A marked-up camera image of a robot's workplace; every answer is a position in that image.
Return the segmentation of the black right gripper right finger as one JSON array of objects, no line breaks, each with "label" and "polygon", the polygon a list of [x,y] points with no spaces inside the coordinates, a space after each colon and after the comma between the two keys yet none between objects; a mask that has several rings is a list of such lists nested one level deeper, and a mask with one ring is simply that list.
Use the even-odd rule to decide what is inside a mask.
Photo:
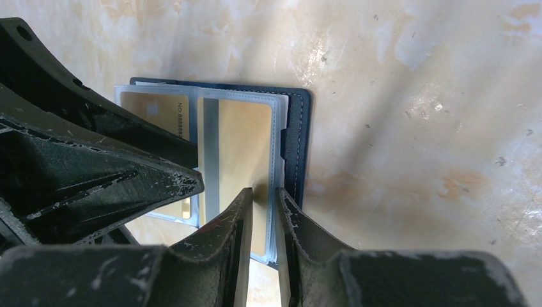
[{"label": "black right gripper right finger", "polygon": [[358,250],[275,190],[283,306],[526,306],[507,267],[480,251]]}]

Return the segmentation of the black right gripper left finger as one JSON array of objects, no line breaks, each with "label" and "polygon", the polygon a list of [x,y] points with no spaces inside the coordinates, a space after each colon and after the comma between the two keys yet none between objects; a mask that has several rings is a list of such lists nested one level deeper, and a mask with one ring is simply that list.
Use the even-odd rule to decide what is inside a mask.
[{"label": "black right gripper left finger", "polygon": [[20,246],[1,258],[2,306],[245,306],[252,189],[172,246]]}]

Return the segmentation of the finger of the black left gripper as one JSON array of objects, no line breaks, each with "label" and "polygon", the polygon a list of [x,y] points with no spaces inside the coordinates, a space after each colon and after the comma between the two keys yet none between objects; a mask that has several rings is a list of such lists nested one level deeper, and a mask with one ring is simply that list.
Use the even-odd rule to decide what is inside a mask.
[{"label": "finger of the black left gripper", "polygon": [[84,129],[186,168],[198,165],[195,144],[85,86],[19,17],[1,19],[1,83],[40,109]]},{"label": "finger of the black left gripper", "polygon": [[1,244],[81,244],[203,189],[199,172],[1,87]]}]

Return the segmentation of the blue card holder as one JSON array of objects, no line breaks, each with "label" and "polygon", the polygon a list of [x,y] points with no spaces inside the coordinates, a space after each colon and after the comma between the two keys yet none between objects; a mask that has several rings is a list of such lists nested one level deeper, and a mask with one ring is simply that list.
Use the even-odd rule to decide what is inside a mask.
[{"label": "blue card holder", "polygon": [[[199,98],[217,98],[268,104],[272,108],[268,185],[267,253],[263,258],[251,258],[261,264],[277,268],[277,211],[275,190],[286,189],[290,196],[301,202],[307,166],[307,147],[312,109],[311,94],[302,88],[256,86],[246,84],[205,83],[133,77],[128,84],[114,88],[117,105],[136,116],[172,132],[197,146]],[[188,224],[201,228],[199,193],[188,200],[177,201],[165,209],[151,213],[152,217]]]}]

